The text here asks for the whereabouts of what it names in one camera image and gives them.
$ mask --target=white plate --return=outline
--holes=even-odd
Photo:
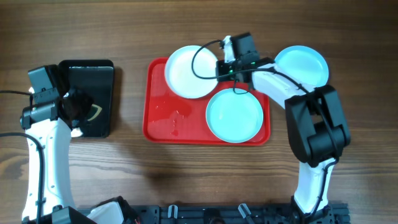
[[[245,90],[235,89],[237,93]],[[260,102],[251,93],[237,95],[232,88],[215,94],[206,109],[211,132],[223,141],[241,143],[253,138],[262,126]]]
[[[200,46],[186,46],[176,50],[168,59],[165,79],[169,88],[184,98],[199,98],[209,94],[217,86],[217,79],[204,80],[194,76],[191,63]],[[208,49],[202,49],[196,56],[193,67],[201,77],[216,76],[216,56]]]
[[[329,79],[328,64],[310,47],[288,47],[276,56],[275,62],[288,75],[316,87],[326,85]]]

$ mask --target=wooden surface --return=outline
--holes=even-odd
[[[397,1],[359,0],[3,4],[0,89],[26,91],[29,69],[64,59],[108,58],[118,67],[111,135],[70,144],[78,207],[118,195],[131,205],[288,202],[299,164],[282,108],[271,104],[272,135],[262,147],[153,144],[141,131],[146,72],[154,58],[180,47],[246,31],[262,56],[311,46],[330,66],[352,135],[329,199],[349,203],[352,223],[396,223],[397,8]],[[22,131],[27,98],[0,100],[0,133]],[[25,139],[0,139],[0,223],[20,222],[28,159]]]

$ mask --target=blue plate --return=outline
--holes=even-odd
[[[235,92],[246,91],[236,88]],[[206,122],[211,132],[230,143],[241,143],[253,138],[260,131],[263,119],[257,98],[251,93],[237,95],[232,88],[215,94],[206,109]]]
[[[329,79],[329,68],[325,59],[316,50],[306,46],[291,46],[275,58],[283,71],[301,82],[321,87]]]

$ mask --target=wood grain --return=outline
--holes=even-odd
[[[250,31],[263,56],[290,45],[325,56],[352,134],[329,199],[349,203],[352,223],[398,220],[397,1],[64,2],[0,5],[0,89],[26,91],[28,70],[64,59],[108,58],[118,67],[111,135],[70,145],[78,207],[118,195],[131,205],[289,201],[299,164],[275,103],[272,136],[261,147],[153,144],[141,131],[146,70],[154,58]],[[0,99],[0,133],[22,131],[18,121],[28,99]],[[0,146],[0,223],[19,223],[27,144],[2,138]]]

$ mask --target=tabletop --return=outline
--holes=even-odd
[[[107,58],[117,68],[111,134],[70,144],[77,207],[118,195],[131,205],[289,202],[299,162],[276,103],[271,138],[259,147],[155,144],[142,133],[153,59],[249,31],[263,57],[306,45],[326,58],[352,135],[328,198],[348,203],[352,223],[398,220],[397,1],[26,2],[0,5],[0,90],[27,91],[28,70],[65,59]],[[26,96],[0,99],[0,133],[22,132]],[[20,222],[28,167],[26,140],[1,138],[0,223]]]

